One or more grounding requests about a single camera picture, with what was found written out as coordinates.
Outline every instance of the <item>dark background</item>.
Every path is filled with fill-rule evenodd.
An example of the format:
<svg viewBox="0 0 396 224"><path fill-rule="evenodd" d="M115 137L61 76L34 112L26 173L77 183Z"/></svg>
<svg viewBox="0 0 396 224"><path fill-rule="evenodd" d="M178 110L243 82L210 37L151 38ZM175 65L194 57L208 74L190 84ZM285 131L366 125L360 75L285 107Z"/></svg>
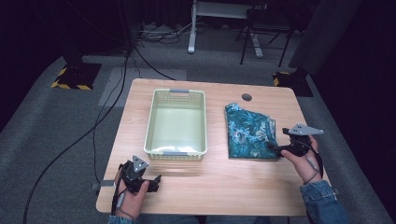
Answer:
<svg viewBox="0 0 396 224"><path fill-rule="evenodd" d="M192 1L134 1L141 21L175 26L190 20ZM83 16L115 39L98 33L59 1L78 52L90 54L123 46L120 14L114 2L69 1ZM29 1L0 6L1 120L3 130L41 73L61 55L48 27ZM389 214L396 220L396 7L393 1L363 0L353 21L320 72L312 76L342 135Z"/></svg>

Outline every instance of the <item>chair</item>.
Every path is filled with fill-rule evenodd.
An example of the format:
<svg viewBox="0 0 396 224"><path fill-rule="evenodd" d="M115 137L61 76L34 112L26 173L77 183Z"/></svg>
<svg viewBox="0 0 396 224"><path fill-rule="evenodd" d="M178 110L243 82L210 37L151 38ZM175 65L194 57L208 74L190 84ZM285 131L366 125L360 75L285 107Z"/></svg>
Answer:
<svg viewBox="0 0 396 224"><path fill-rule="evenodd" d="M247 24L242 27L236 38L238 40L242 33L246 33L240 64L244 62L246 48L259 48L248 46L248 39L251 35L273 35L274 37L268 43L271 44L280 34L286 34L286 43L283 48L267 48L283 49L278 64L280 67L291 35L297 30L295 24L299 19L299 11L304 6L304 2L305 0L272 0L255 3L251 9L248 9Z"/></svg>

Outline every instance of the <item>gray carpet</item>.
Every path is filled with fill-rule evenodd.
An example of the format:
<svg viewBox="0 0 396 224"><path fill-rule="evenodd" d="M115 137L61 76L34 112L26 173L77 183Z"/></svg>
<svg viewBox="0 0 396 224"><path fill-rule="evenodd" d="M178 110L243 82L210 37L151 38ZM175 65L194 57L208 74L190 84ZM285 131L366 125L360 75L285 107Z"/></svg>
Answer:
<svg viewBox="0 0 396 224"><path fill-rule="evenodd" d="M199 33L194 54L187 53L188 35L176 44L143 43L138 46L145 59L168 76L188 81L237 83L273 86L272 74L293 71L287 67L300 36L292 38L285 61L277 67L280 50L265 49L264 58L255 58L254 49L247 50L247 59L239 64L243 41L235 42L237 32L206 30ZM140 70L142 77L155 74L133 51L128 63L129 90ZM61 151L66 149L95 123L107 96L111 92L117 73L121 72L123 58L119 53L102 53L83 58L85 63L101 63L102 68L92 91L52 89L65 62L54 62L30 89L21 106L0 135L0 222L22 223L23 210L33 184L40 173ZM298 101L309 126L323 129L318 136L320 152L332 185L347 210L350 223L393 223L361 172L346 141L340 134L332 115L322 101L310 77L307 78L314 97L299 97ZM110 98L111 105L115 98ZM99 179L103 176L107 160L117 133L122 114L121 97L95 131L95 163ZM109 109L105 106L104 115ZM96 195L91 190L95 183L92 133L67 150L45 173L29 206L28 223L106 223L108 214L95 209ZM273 223L287 223L285 217L271 217ZM291 223L308 223L305 217L293 217Z"/></svg>

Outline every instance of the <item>person's left hand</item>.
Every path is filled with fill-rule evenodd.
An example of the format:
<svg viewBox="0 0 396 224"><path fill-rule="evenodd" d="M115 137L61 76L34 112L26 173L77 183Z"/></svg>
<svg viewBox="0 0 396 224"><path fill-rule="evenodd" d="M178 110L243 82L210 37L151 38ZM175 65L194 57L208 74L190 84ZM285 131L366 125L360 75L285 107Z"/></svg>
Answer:
<svg viewBox="0 0 396 224"><path fill-rule="evenodd" d="M120 170L116 175L116 183L120 176ZM142 210L143 201L145 201L145 196L149 188L149 182L145 181L140 187L139 192L137 194L132 194L129 190L126 189L126 185L123 180L120 181L119 193L123 192L125 197L123 199L122 205L120 209L117 209L116 216L118 217L126 217L132 220L136 220L140 215L140 211Z"/></svg>

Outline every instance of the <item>wooden table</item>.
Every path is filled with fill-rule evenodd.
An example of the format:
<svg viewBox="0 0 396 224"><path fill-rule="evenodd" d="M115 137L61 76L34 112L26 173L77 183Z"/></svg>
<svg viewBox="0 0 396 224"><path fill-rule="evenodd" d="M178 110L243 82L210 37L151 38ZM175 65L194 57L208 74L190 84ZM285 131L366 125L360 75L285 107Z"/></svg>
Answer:
<svg viewBox="0 0 396 224"><path fill-rule="evenodd" d="M205 92L207 153L202 161L150 161L144 152L152 93L159 88ZM250 102L242 99L244 93L252 96ZM305 216L299 191L302 180L289 161L228 159L224 107L230 103L275 119L280 145L290 143L282 128L305 124L297 99L288 88L135 79L104 180L114 179L120 163L136 155L149 162L144 178L163 176L158 192L147 194L143 213ZM114 187L101 188L96 203L100 212L110 212L113 193Z"/></svg>

